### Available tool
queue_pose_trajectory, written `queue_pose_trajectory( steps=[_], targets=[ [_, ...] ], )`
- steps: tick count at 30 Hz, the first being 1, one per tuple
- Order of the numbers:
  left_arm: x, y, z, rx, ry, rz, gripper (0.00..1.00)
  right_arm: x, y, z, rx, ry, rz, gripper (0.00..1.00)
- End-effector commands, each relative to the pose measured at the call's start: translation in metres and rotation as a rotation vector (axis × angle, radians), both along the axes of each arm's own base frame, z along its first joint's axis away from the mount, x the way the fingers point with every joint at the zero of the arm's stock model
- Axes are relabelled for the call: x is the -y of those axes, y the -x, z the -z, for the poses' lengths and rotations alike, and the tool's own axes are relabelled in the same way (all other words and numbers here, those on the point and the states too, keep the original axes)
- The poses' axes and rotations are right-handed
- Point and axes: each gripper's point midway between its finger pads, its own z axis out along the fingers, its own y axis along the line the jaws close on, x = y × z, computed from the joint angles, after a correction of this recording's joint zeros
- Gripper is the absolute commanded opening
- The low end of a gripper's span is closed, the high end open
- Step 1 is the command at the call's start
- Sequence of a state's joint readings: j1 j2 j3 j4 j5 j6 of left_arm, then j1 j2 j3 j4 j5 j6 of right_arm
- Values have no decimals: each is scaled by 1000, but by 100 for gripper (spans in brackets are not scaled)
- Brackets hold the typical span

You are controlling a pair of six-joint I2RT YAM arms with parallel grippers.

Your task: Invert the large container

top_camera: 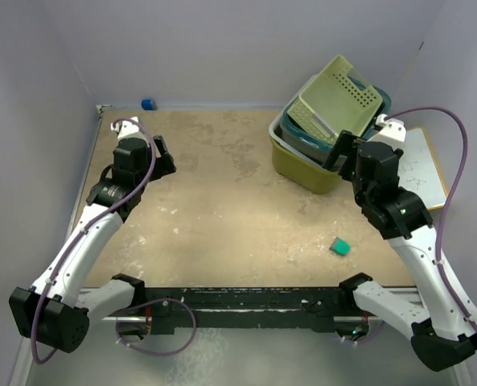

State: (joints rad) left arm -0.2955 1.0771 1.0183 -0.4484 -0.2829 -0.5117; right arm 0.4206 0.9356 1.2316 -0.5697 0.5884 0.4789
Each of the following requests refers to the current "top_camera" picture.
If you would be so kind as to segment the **large olive green container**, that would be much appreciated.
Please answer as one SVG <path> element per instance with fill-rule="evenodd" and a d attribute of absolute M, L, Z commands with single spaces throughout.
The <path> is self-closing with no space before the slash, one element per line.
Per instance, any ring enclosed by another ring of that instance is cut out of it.
<path fill-rule="evenodd" d="M 272 138 L 270 141 L 272 144 L 273 168 L 280 175 L 305 187 L 316 195 L 329 193 L 339 185 L 341 178 L 337 173 L 304 161 Z"/>

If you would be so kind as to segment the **pale green perforated basket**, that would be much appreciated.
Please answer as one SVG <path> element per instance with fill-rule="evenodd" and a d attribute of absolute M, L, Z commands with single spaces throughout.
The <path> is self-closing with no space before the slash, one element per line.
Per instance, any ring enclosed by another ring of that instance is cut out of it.
<path fill-rule="evenodd" d="M 309 135 L 333 144 L 344 130 L 361 136 L 382 103 L 374 86 L 337 55 L 302 89 L 287 114 Z"/>

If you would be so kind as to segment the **white perforated basket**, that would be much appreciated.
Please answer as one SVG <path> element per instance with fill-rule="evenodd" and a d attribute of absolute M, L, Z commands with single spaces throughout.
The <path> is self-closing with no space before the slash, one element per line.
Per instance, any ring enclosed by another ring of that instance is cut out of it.
<path fill-rule="evenodd" d="M 282 139 L 282 131 L 280 124 L 286 123 L 286 124 L 291 124 L 301 130 L 303 130 L 291 117 L 288 116 L 287 109 L 293 104 L 293 102 L 298 98 L 299 93 L 316 77 L 316 75 L 313 75 L 297 92 L 296 94 L 290 99 L 290 101 L 287 103 L 287 105 L 282 109 L 282 111 L 274 118 L 274 120 L 271 122 L 269 126 L 269 135 L 272 139 L 277 141 L 282 147 L 286 148 L 288 151 L 294 153 L 295 155 L 299 156 L 302 158 L 304 161 L 309 162 L 310 164 L 313 164 L 315 166 L 318 166 L 322 163 L 317 163 L 311 158 L 308 158 L 306 155 L 300 153 L 296 149 L 294 149 L 292 146 L 288 145 L 283 139 Z"/>

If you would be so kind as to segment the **grey plastic tub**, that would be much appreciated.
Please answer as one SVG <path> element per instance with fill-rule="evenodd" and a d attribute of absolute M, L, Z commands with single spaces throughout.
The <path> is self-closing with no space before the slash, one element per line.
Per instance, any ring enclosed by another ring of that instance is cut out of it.
<path fill-rule="evenodd" d="M 303 130 L 286 123 L 280 124 L 282 131 L 282 139 L 300 153 L 313 159 L 317 163 L 323 163 L 331 151 L 331 147 L 313 138 Z"/>

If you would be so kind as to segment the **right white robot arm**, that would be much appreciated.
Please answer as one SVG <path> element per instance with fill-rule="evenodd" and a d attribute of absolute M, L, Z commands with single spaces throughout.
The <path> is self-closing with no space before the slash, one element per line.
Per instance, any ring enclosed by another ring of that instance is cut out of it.
<path fill-rule="evenodd" d="M 477 307 L 446 259 L 442 231 L 425 204 L 399 184 L 403 122 L 381 114 L 376 126 L 378 133 L 368 140 L 343 131 L 324 165 L 345 156 L 339 175 L 351 182 L 362 215 L 409 270 L 424 304 L 414 306 L 358 273 L 340 283 L 339 308 L 346 314 L 374 314 L 401 332 L 430 370 L 440 372 L 477 351 Z"/>

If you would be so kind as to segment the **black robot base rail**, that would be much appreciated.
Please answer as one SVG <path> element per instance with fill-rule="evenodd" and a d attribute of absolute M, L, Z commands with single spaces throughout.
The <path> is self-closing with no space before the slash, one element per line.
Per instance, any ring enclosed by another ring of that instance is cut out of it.
<path fill-rule="evenodd" d="M 155 301 L 152 335 L 177 328 L 304 329 L 332 333 L 352 329 L 365 312 L 338 287 L 148 287 L 140 303 Z"/>

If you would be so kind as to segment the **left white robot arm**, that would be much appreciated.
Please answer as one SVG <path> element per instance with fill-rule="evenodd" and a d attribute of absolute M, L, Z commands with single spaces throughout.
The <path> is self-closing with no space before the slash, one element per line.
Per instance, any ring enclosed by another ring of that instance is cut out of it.
<path fill-rule="evenodd" d="M 146 307 L 142 280 L 119 273 L 93 294 L 81 294 L 86 277 L 106 244 L 139 205 L 146 185 L 176 171 L 161 136 L 152 136 L 138 117 L 118 118 L 113 162 L 92 187 L 77 225 L 53 262 L 32 283 L 17 287 L 9 305 L 19 334 L 31 341 L 35 363 L 38 345 L 70 353 L 89 327 L 119 310 L 137 315 Z"/>

